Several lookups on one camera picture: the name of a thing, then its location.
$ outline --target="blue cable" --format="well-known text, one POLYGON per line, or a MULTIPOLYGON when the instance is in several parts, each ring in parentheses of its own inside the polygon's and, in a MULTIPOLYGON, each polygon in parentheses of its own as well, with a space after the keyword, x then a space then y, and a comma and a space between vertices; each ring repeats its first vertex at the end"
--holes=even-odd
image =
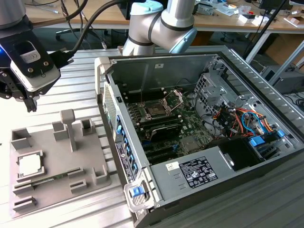
MULTIPOLYGON (((262 125, 262 122, 261 122, 260 118, 257 116, 257 114, 252 113, 252 112, 246 112, 246 113, 252 114, 252 115, 258 120, 258 123, 260 124, 260 127, 262 128, 262 130, 263 130, 265 133, 268 133, 268 132, 269 132, 269 131, 262 125)), ((251 131, 251 132, 253 133, 253 135, 255 136, 255 135, 256 135, 255 132, 254 132, 252 129, 248 128, 248 127, 245 125, 244 118, 245 118, 245 114, 246 114, 246 113, 244 113, 244 114, 242 115, 242 124, 243 124, 243 126, 244 126, 247 130, 251 131)))
POLYGON ((242 124, 243 124, 243 126, 244 126, 247 130, 251 131, 251 132, 253 133, 253 135, 255 136, 256 133, 255 133, 253 130, 251 130, 250 128, 248 128, 248 127, 246 126, 245 122, 244 122, 245 114, 246 114, 246 113, 244 113, 244 114, 242 115, 242 124))

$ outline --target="wooden desk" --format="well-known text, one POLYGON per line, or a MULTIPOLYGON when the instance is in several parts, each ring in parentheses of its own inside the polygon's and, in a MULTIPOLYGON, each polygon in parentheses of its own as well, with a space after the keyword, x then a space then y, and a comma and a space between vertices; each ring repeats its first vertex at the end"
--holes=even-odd
MULTIPOLYGON (((104 3, 109 0, 89 0, 88 4, 83 10, 85 16, 89 19, 92 14, 104 3)), ((27 6, 27 16, 33 22, 43 21, 46 19, 55 19, 62 17, 62 10, 60 7, 60 2, 55 3, 58 5, 56 9, 59 11, 59 14, 53 12, 45 11, 34 6, 27 6)), ((246 3, 244 0, 240 0, 237 3, 234 3, 236 6, 240 5, 249 5, 251 6, 252 11, 259 15, 260 12, 264 11, 258 9, 251 3, 246 3)), ((76 5, 74 0, 66 0, 66 8, 68 12, 72 13, 76 10, 76 5)), ((237 15, 232 15, 231 17, 224 15, 218 11, 214 11, 214 16, 205 16, 201 14, 196 14, 195 18, 195 27, 198 31, 222 31, 222 32, 256 32, 257 26, 252 23, 242 23, 238 20, 237 15)), ((76 17, 71 20, 72 26, 79 26, 80 19, 76 17)), ((112 6, 105 10, 101 15, 97 17, 93 24, 96 29, 128 29, 129 21, 125 20, 118 6, 112 6)), ((67 24, 57 24, 51 26, 53 28, 68 28, 67 24)), ((277 21, 273 22, 269 29, 262 36, 258 44, 252 50, 250 55, 247 58, 247 62, 250 62, 259 49, 262 47, 264 42, 267 40, 271 33, 294 33, 294 34, 304 34, 304 28, 296 28, 284 20, 284 17, 277 16, 277 21)))

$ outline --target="gray holder slot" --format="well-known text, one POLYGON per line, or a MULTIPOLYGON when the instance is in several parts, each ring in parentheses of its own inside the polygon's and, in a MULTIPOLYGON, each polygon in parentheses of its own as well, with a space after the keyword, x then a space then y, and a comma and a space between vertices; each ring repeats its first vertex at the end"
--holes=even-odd
POLYGON ((15 201, 13 210, 14 211, 19 211, 19 210, 22 210, 22 209, 33 207, 35 205, 36 205, 35 198, 32 197, 32 196, 28 196, 28 197, 22 198, 18 201, 15 201))
MULTIPOLYGON (((26 156, 29 156, 29 155, 32 155, 32 154, 37 154, 40 156, 40 161, 42 160, 42 157, 43 157, 43 152, 42 150, 40 151, 34 151, 34 152, 30 152, 30 153, 25 153, 23 155, 20 155, 17 157, 17 164, 19 164, 19 161, 21 158, 23 157, 26 157, 26 156)), ((27 176, 20 176, 20 174, 18 173, 18 177, 16 179, 17 182, 23 182, 23 181, 26 181, 28 179, 32 179, 33 177, 38 177, 38 176, 41 176, 41 175, 45 175, 46 174, 46 170, 44 168, 44 166, 41 166, 41 169, 39 170, 39 172, 37 173, 33 173, 31 175, 27 175, 27 176)))
POLYGON ((85 190, 87 188, 87 185, 86 185, 86 180, 85 179, 82 179, 82 180, 78 180, 78 181, 75 181, 73 183, 70 183, 70 190, 72 193, 76 193, 76 192, 79 192, 79 191, 82 191, 82 190, 85 190))
POLYGON ((94 167, 92 168, 92 179, 93 179, 93 182, 95 185, 102 184, 109 179, 109 175, 108 175, 104 165, 103 165, 103 171, 104 171, 104 173, 100 175, 99 173, 95 172, 94 167))
POLYGON ((95 125, 91 119, 85 119, 80 121, 82 136, 95 133, 95 125))
POLYGON ((31 180, 27 180, 13 186, 13 193, 16 195, 31 190, 34 190, 34 187, 31 185, 31 180))
POLYGON ((85 173, 84 169, 82 167, 76 168, 76 169, 72 169, 72 170, 68 170, 67 171, 67 176, 69 178, 73 178, 73 177, 78 177, 80 175, 83 175, 85 173))
POLYGON ((17 129, 11 131, 11 141, 10 143, 13 145, 15 150, 20 150, 23 148, 30 147, 28 138, 30 134, 28 133, 26 128, 17 129))
POLYGON ((27 176, 24 176, 24 177, 19 177, 16 179, 17 182, 23 182, 23 181, 26 181, 28 179, 31 179, 33 177, 38 177, 38 176, 41 176, 41 175, 45 175, 46 174, 46 170, 44 169, 44 166, 41 166, 41 171, 40 172, 37 172, 37 173, 33 173, 31 175, 27 175, 27 176))
POLYGON ((67 128, 63 123, 58 121, 58 122, 53 122, 52 125, 54 129, 54 138, 56 141, 69 138, 67 128))

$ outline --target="blue latch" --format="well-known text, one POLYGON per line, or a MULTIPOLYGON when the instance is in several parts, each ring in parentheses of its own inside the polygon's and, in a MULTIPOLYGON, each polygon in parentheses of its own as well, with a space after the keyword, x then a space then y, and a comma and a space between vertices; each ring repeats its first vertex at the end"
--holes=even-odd
POLYGON ((262 139, 261 136, 256 136, 256 137, 251 138, 250 143, 251 143, 253 146, 259 146, 259 145, 261 145, 261 144, 264 144, 265 141, 264 141, 264 139, 262 139))
POLYGON ((133 157, 133 154, 131 154, 131 156, 130 156, 130 163, 132 164, 133 161, 134 161, 134 157, 133 157))
POLYGON ((127 155, 130 156, 130 154, 131 154, 131 149, 129 146, 127 146, 127 155))
POLYGON ((121 125, 119 125, 119 126, 117 127, 116 133, 117 133, 117 134, 120 134, 120 133, 122 132, 122 129, 123 129, 123 127, 122 127, 121 125))
POLYGON ((277 131, 278 136, 280 136, 281 138, 285 136, 285 133, 282 130, 278 130, 277 131))
POLYGON ((130 193, 131 193, 132 197, 136 197, 136 196, 143 195, 145 192, 144 192, 144 189, 142 186, 138 186, 133 189, 130 189, 130 193))
POLYGON ((137 171, 137 165, 136 165, 136 163, 133 164, 133 170, 134 170, 134 172, 137 171))

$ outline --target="warning label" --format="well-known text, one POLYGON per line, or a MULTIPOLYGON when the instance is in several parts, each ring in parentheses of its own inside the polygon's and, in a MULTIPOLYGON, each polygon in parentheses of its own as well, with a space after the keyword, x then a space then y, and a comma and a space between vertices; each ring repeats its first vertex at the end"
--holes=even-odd
POLYGON ((182 163, 180 169, 193 189, 218 178, 206 157, 182 163))

